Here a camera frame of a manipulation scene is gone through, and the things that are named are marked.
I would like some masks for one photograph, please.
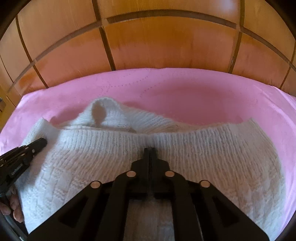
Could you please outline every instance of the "dark wood trim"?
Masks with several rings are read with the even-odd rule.
[[[11,81],[12,81],[12,83],[13,83],[13,80],[12,80],[12,78],[10,77],[10,75],[9,75],[9,73],[8,73],[8,71],[7,71],[6,67],[5,67],[5,64],[4,64],[3,60],[2,60],[2,57],[1,57],[1,55],[0,55],[0,59],[1,59],[1,61],[2,61],[2,64],[3,64],[4,68],[5,68],[5,71],[6,71],[6,73],[8,74],[8,76],[9,76],[10,80],[11,80]]]
[[[96,16],[96,21],[99,22],[99,21],[101,21],[101,15],[100,15],[98,3],[96,0],[91,0],[91,3],[93,4],[93,9],[94,9],[94,14]]]
[[[286,76],[284,77],[284,80],[283,80],[281,86],[279,87],[280,90],[281,90],[281,88],[283,87],[283,85],[284,85],[284,83],[285,83],[285,81],[286,81],[286,78],[288,77],[288,74],[290,73],[290,69],[291,69],[291,66],[289,66],[288,71],[287,71],[287,73],[286,73]]]
[[[108,42],[108,39],[107,39],[106,32],[105,32],[103,27],[100,27],[99,29],[100,29],[101,38],[102,38],[102,41],[103,41],[103,45],[104,45],[104,48],[105,48],[105,52],[107,54],[107,58],[108,58],[111,70],[114,71],[114,70],[116,70],[116,67],[115,67],[114,59],[113,59],[113,56],[112,56],[112,52],[111,52],[111,48],[110,48],[110,45],[109,45],[109,42]]]
[[[40,78],[41,82],[44,84],[45,88],[48,89],[48,85],[47,85],[47,83],[46,83],[45,80],[42,78],[41,74],[39,73],[38,69],[36,68],[35,64],[33,63],[33,60],[32,60],[32,58],[31,58],[31,56],[30,56],[30,54],[29,54],[29,51],[28,51],[28,49],[27,49],[27,47],[26,47],[26,44],[25,44],[24,39],[23,39],[23,37],[22,37],[22,32],[21,32],[21,30],[20,30],[20,24],[19,24],[19,21],[18,21],[18,17],[17,17],[17,16],[15,17],[15,20],[16,20],[16,23],[17,23],[17,31],[18,31],[18,34],[19,34],[20,40],[21,40],[21,42],[22,42],[22,46],[23,46],[23,48],[24,48],[24,50],[25,50],[25,52],[26,52],[26,55],[27,55],[27,57],[28,57],[28,59],[29,59],[29,61],[30,61],[30,64],[33,64],[33,68],[34,68],[36,74],[37,74],[38,77]]]
[[[33,65],[35,64],[35,62],[33,61],[32,63],[30,63],[27,67],[25,67],[25,69],[20,73],[20,75],[15,79],[15,81],[14,82],[17,82],[17,81],[19,81],[22,77],[23,77],[23,75],[31,68],[31,67],[33,67]]]
[[[84,26],[70,34],[68,34],[67,36],[63,37],[62,39],[56,41],[53,45],[49,46],[46,50],[44,50],[41,54],[39,54],[36,58],[35,61],[38,62],[40,59],[42,59],[45,55],[47,55],[49,52],[51,52],[52,50],[54,50],[55,48],[59,47],[60,45],[62,45],[63,43],[69,41],[72,38],[77,37],[78,35],[81,35],[83,33],[86,33],[94,28],[98,28],[102,25],[101,22],[94,22],[91,23],[87,26]]]
[[[216,16],[208,15],[200,12],[192,12],[185,10],[174,10],[174,9],[160,9],[160,10],[145,10],[138,12],[129,12],[126,14],[121,14],[113,17],[107,18],[109,24],[123,22],[127,20],[137,19],[137,18],[146,18],[146,17],[183,17],[183,18],[195,18],[210,21],[213,23],[218,23],[221,25],[225,25],[230,28],[236,28],[236,23],[228,21],[223,18],[219,18]]]
[[[239,25],[243,26],[244,25],[244,2],[245,0],[240,0],[240,19],[239,19]]]
[[[266,41],[264,38],[260,37],[258,34],[252,32],[251,30],[245,28],[245,27],[240,27],[241,31],[244,34],[249,35],[250,37],[258,40],[259,42],[263,43],[264,45],[266,45],[267,47],[269,47],[272,51],[274,51],[277,55],[279,55],[283,60],[285,60],[288,64],[290,63],[290,60],[281,52],[279,51],[276,47],[274,47],[271,43],[269,43],[268,41]]]
[[[16,108],[15,104],[11,101],[11,99],[6,95],[6,98],[9,99],[9,101],[13,104],[13,106]]]
[[[235,66],[235,62],[237,60],[237,55],[239,53],[239,48],[240,48],[241,41],[242,41],[242,32],[239,32],[238,38],[237,38],[237,45],[235,47],[233,58],[232,58],[232,62],[231,62],[230,69],[229,69],[229,73],[230,74],[232,74],[233,68]]]
[[[296,67],[293,65],[293,61],[294,61],[294,58],[295,58],[295,51],[296,51],[296,42],[295,42],[295,45],[294,45],[294,51],[293,51],[293,54],[292,54],[292,60],[290,62],[290,67],[296,71]]]
[[[0,39],[3,37],[5,31],[15,19],[17,14],[30,2],[31,0],[6,0],[1,6],[0,15]]]

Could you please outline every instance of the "wooden headboard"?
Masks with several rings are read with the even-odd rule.
[[[264,0],[32,0],[0,40],[0,86],[21,96],[129,68],[201,68],[296,95],[295,39]]]

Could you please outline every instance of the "screw head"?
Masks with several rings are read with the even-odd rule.
[[[93,181],[93,182],[91,183],[91,187],[92,187],[92,188],[99,188],[100,185],[101,185],[101,183],[100,183],[99,181]]]
[[[211,183],[209,181],[207,181],[207,180],[203,180],[203,181],[200,182],[200,185],[203,188],[208,188],[211,185]]]
[[[165,172],[166,177],[173,177],[174,175],[175,175],[175,173],[173,171],[166,171]]]
[[[134,172],[134,171],[128,171],[128,172],[126,173],[126,175],[127,175],[128,177],[135,177],[137,174],[136,174],[136,172]]]

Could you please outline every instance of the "fingernail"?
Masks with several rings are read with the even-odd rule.
[[[2,213],[3,213],[3,215],[9,215],[10,214],[10,209],[8,207],[4,207],[2,209]]]
[[[17,190],[15,188],[11,189],[12,194],[17,194]]]
[[[24,217],[21,216],[18,222],[22,223],[23,221],[24,221]]]
[[[12,210],[15,210],[17,208],[17,205],[15,202],[11,203],[10,206],[11,206]]]
[[[19,214],[15,214],[15,220],[18,221],[18,222],[20,222],[19,221],[20,220],[20,215]]]

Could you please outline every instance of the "bed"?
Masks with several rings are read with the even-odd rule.
[[[23,96],[3,128],[1,154],[19,146],[39,118],[52,124],[74,119],[102,96],[189,124],[253,118],[273,141],[283,166],[286,200],[281,230],[286,227],[296,210],[296,98],[244,77],[202,69],[129,69],[35,91]]]

